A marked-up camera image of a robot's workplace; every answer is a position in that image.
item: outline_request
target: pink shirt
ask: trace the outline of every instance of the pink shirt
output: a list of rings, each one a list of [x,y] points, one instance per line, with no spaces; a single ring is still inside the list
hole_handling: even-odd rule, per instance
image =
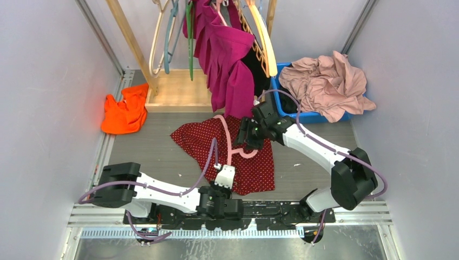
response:
[[[225,107],[225,116],[252,117],[254,82],[252,72],[241,61],[253,45],[255,37],[241,29],[237,8],[229,2],[228,12],[233,27],[221,25],[210,0],[193,0],[195,8],[194,56],[207,75],[207,88],[212,92],[212,109]],[[187,36],[186,23],[183,33]]]

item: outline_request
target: gray floor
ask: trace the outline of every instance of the gray floor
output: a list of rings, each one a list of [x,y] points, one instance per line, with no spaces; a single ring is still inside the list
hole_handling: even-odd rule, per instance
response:
[[[143,83],[145,79],[140,71],[136,71],[132,86]],[[202,122],[213,115],[149,113],[147,121],[138,133],[116,137],[109,163],[133,161],[141,164],[141,171],[153,178],[190,187],[201,170],[198,163],[175,144],[169,135],[183,124]],[[319,123],[307,127],[336,145],[349,149],[357,146],[350,122]],[[297,200],[315,188],[330,185],[330,175],[308,157],[278,143],[273,143],[272,148],[276,190],[251,193],[244,196],[244,199]]]

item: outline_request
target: blue plastic bin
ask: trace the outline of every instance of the blue plastic bin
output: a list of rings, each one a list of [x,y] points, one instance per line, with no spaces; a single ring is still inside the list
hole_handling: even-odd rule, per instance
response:
[[[290,65],[290,63],[277,63],[277,76],[271,78],[271,87],[272,89],[279,89],[280,83],[279,83],[279,74],[282,71],[282,69],[286,66]],[[282,95],[282,93],[279,92],[274,92],[274,100],[276,101],[276,107],[277,111],[279,112],[280,116],[291,116],[293,118],[297,117],[297,114],[287,114],[282,110],[282,106],[280,105],[280,98],[279,95]],[[352,118],[352,114],[349,114],[348,112],[345,112],[343,117],[339,120],[341,121],[348,121],[349,119]],[[324,116],[320,115],[317,112],[302,112],[300,113],[300,123],[302,124],[315,124],[315,123],[326,123],[328,122],[327,118]]]

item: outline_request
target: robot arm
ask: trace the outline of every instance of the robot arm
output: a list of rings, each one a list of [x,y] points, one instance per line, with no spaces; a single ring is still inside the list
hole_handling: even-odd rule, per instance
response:
[[[264,139],[269,138],[284,146],[298,150],[322,166],[331,175],[330,187],[314,190],[299,204],[303,216],[316,215],[325,209],[341,206],[353,210],[377,186],[374,172],[350,160],[343,154],[352,155],[368,164],[370,160],[364,150],[334,145],[304,126],[298,128],[289,116],[280,118],[272,106],[265,102],[252,109],[254,120],[244,118],[235,143],[246,143],[248,147],[261,149]],[[141,173],[140,165],[133,162],[104,167],[99,184],[118,180],[130,180],[144,186],[119,185],[104,188],[92,198],[93,204],[102,207],[122,207],[137,218],[154,217],[152,207],[156,204],[180,210],[185,214],[198,214],[209,219],[240,219],[243,214],[242,200],[231,199],[231,188],[235,169],[224,165],[212,186],[194,189],[183,196],[188,188],[164,183]]]
[[[293,118],[280,118],[273,107],[265,102],[256,105],[252,112],[253,120],[244,118],[241,123],[237,144],[244,140],[249,147],[260,149],[263,140],[269,138],[301,152],[331,175],[330,187],[315,190],[300,201],[308,208],[309,214],[337,206],[353,210],[377,188],[378,182],[374,172],[338,153],[352,155],[371,165],[364,150],[357,148],[350,151],[339,147],[300,125],[303,133]]]

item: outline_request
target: white wall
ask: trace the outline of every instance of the white wall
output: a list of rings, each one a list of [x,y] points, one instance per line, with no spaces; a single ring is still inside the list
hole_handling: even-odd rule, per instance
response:
[[[129,24],[137,38],[146,59],[150,56],[153,33],[158,20],[158,8],[150,0],[119,0]],[[179,17],[182,18],[185,5],[180,1]],[[269,0],[262,1],[262,16],[266,17]],[[283,0],[278,1],[274,18],[271,41],[278,62],[291,62],[302,57],[318,57],[331,55],[333,50],[341,51],[347,40],[366,0]],[[94,16],[121,65],[131,69],[139,69],[134,56],[116,24],[105,1],[88,1]],[[158,60],[164,49],[164,35],[169,18],[166,11],[161,27]],[[245,12],[250,24],[253,24],[250,12]],[[181,28],[177,21],[176,30]],[[172,68],[188,68],[188,45],[183,34],[171,63]]]
[[[458,1],[384,0],[349,55],[378,106],[352,123],[407,259],[457,259],[458,47]]]
[[[1,259],[56,259],[120,79],[74,1],[0,8]]]

